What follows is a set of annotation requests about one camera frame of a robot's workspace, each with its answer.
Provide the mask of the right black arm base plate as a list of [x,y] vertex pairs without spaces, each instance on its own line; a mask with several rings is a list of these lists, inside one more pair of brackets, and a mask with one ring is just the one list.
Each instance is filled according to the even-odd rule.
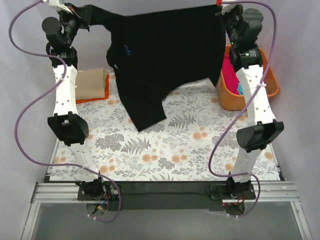
[[255,200],[256,193],[252,184],[242,188],[231,188],[224,183],[209,184],[204,189],[212,200]]

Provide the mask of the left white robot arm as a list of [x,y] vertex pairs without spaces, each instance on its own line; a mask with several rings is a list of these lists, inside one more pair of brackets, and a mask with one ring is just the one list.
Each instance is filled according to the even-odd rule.
[[58,84],[53,115],[48,117],[47,123],[57,138],[68,147],[75,163],[83,166],[77,183],[81,192],[95,200],[101,200],[106,196],[106,187],[103,179],[96,174],[98,169],[87,144],[88,124],[79,116],[76,106],[78,55],[72,42],[85,23],[73,12],[60,10],[58,15],[59,18],[45,18],[41,25],[48,40],[46,53]]

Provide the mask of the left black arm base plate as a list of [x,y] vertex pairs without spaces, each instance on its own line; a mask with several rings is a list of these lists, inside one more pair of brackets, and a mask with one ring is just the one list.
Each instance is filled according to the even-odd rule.
[[120,190],[117,190],[114,185],[104,185],[104,186],[92,186],[85,189],[80,188],[77,195],[77,200],[79,201],[102,201],[111,200],[118,201]]

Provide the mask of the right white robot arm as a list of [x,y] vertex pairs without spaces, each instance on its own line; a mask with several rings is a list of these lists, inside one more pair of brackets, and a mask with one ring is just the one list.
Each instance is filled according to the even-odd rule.
[[242,87],[248,116],[247,127],[236,133],[239,152],[226,180],[225,190],[232,199],[252,190],[251,172],[259,155],[284,130],[269,103],[264,82],[269,69],[263,66],[256,43],[263,19],[259,10],[243,9],[242,1],[221,4],[221,20],[231,44],[229,59]]

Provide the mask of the black t-shirt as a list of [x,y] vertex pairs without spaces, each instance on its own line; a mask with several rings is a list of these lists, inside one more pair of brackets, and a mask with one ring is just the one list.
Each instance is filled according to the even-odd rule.
[[89,25],[110,32],[106,61],[138,131],[166,118],[162,102],[181,85],[203,79],[217,84],[226,48],[217,5],[131,16],[91,4],[78,11]]

